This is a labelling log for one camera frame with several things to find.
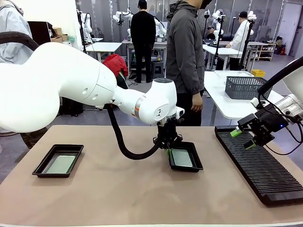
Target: robotic arm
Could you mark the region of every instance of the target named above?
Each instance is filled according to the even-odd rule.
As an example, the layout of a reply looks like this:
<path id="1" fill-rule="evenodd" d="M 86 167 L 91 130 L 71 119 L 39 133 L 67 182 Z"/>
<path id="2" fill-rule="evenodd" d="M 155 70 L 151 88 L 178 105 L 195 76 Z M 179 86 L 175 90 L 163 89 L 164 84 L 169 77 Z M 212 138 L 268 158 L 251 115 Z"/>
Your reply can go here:
<path id="1" fill-rule="evenodd" d="M 124 23 L 122 16 L 125 18 L 129 18 L 131 20 L 134 15 L 130 11 L 130 9 L 127 9 L 127 12 L 117 11 L 116 14 L 113 15 L 113 20 L 115 20 L 119 26 L 122 26 Z M 158 36 L 165 37 L 167 31 L 166 31 L 163 23 L 160 20 L 158 20 L 156 17 L 154 17 L 154 20 L 155 20 L 156 26 L 158 26 L 158 28 L 159 28 L 159 30 L 157 31 Z M 131 36 L 131 29 L 128 29 L 127 32 Z"/>
<path id="2" fill-rule="evenodd" d="M 160 20 L 158 20 L 156 17 L 154 17 L 154 19 L 155 19 L 156 26 L 158 26 L 158 28 L 159 28 L 159 30 L 157 31 L 158 36 L 161 38 L 164 38 L 166 36 L 167 31 L 166 31 L 163 23 Z"/>
<path id="3" fill-rule="evenodd" d="M 289 124 L 298 124 L 301 132 L 301 140 L 297 140 L 290 131 L 292 137 L 299 143 L 303 143 L 301 121 L 303 120 L 303 57 L 290 63 L 283 70 L 273 76 L 259 90 L 258 98 L 253 99 L 251 103 L 258 109 L 255 114 L 238 121 L 236 131 L 232 132 L 232 136 L 237 136 L 242 131 L 250 131 L 254 134 L 253 140 L 244 144 L 246 149 L 255 145 L 264 146 L 275 137 L 271 134 L 283 128 L 288 129 Z M 279 102 L 273 104 L 269 102 L 264 106 L 265 102 L 261 101 L 261 96 L 273 87 L 277 82 L 283 80 L 287 88 L 292 92 L 291 95 L 283 98 Z"/>
<path id="4" fill-rule="evenodd" d="M 221 33 L 221 35 L 224 34 L 224 31 L 221 29 L 221 23 L 224 22 L 224 17 L 225 17 L 225 15 L 223 15 L 223 12 L 221 10 L 217 10 L 213 14 L 214 23 L 216 24 L 216 30 L 214 31 L 214 36 L 216 38 L 215 43 L 218 42 L 218 40 L 219 40 L 219 34 L 220 33 Z"/>
<path id="5" fill-rule="evenodd" d="M 122 24 L 124 23 L 124 20 L 122 19 L 122 16 L 125 18 L 133 18 L 133 14 L 131 13 L 130 9 L 127 9 L 127 12 L 120 12 L 117 11 L 115 15 L 113 15 L 113 19 L 116 21 L 116 23 L 119 26 L 122 26 Z"/>
<path id="6" fill-rule="evenodd" d="M 91 39 L 90 33 L 93 32 L 93 29 L 91 28 L 90 14 L 89 13 L 82 13 L 81 12 L 81 21 L 82 21 L 84 39 L 87 42 L 92 43 L 92 39 Z"/>
<path id="7" fill-rule="evenodd" d="M 32 132 L 47 126 L 57 116 L 62 96 L 97 108 L 114 104 L 142 122 L 158 123 L 164 148 L 179 138 L 175 123 L 184 109 L 176 107 L 172 80 L 155 79 L 147 93 L 124 90 L 105 65 L 59 43 L 39 46 L 23 65 L 0 63 L 0 71 L 9 75 L 0 77 L 4 129 Z"/>

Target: gray hoodie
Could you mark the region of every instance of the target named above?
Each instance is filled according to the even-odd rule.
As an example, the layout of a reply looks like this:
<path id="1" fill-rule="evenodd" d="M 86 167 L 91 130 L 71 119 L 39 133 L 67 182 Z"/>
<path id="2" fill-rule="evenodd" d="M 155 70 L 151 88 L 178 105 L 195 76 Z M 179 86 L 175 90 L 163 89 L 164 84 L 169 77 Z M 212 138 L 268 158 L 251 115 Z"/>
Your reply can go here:
<path id="1" fill-rule="evenodd" d="M 32 37 L 22 9 L 10 0 L 0 0 L 0 32 L 21 32 Z M 23 64 L 33 53 L 18 43 L 0 44 L 0 63 Z"/>
<path id="2" fill-rule="evenodd" d="M 185 1 L 169 6 L 166 76 L 173 80 L 177 93 L 199 93 L 204 89 L 202 34 L 198 9 Z"/>

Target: man in gray hoodie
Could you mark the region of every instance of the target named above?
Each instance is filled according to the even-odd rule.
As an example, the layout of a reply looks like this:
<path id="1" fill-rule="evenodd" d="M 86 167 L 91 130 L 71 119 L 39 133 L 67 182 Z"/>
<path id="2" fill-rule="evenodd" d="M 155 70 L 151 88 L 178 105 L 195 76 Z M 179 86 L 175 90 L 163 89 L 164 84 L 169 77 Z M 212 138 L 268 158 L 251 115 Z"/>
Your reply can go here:
<path id="1" fill-rule="evenodd" d="M 201 126 L 204 54 L 198 10 L 211 0 L 180 0 L 169 6 L 166 76 L 177 89 L 177 106 L 185 109 L 182 126 Z"/>

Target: black slotted rack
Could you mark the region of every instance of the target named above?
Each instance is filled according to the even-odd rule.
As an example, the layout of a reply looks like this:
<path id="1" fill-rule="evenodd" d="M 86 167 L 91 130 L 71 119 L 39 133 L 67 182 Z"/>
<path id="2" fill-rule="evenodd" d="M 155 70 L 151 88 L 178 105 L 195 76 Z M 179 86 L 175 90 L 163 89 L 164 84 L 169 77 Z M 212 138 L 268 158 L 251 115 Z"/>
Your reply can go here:
<path id="1" fill-rule="evenodd" d="M 303 203 L 302 185 L 263 147 L 246 150 L 249 132 L 236 138 L 235 128 L 216 127 L 215 134 L 255 194 L 267 206 Z"/>

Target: black bag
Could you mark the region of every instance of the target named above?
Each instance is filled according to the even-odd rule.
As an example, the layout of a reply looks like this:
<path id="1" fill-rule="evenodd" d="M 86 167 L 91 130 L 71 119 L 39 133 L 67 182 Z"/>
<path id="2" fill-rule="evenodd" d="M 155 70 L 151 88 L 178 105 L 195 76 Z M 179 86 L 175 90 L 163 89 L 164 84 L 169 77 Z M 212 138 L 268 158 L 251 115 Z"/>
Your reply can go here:
<path id="1" fill-rule="evenodd" d="M 78 103 L 68 98 L 62 98 L 62 106 L 60 106 L 59 115 L 65 114 L 78 117 L 81 113 L 83 113 L 82 103 Z"/>

